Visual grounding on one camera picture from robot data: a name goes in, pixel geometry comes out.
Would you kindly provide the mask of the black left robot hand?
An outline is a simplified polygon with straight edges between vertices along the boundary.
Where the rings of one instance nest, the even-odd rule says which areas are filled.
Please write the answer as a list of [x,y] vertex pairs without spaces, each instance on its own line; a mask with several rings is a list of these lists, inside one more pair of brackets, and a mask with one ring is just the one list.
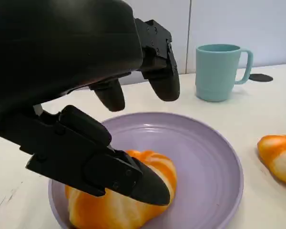
[[30,154],[26,168],[101,197],[106,189],[165,206],[170,193],[147,165],[111,147],[109,131],[72,105],[42,104],[89,87],[112,112],[119,79],[140,71],[163,101],[180,95],[170,32],[122,0],[0,0],[0,137]]

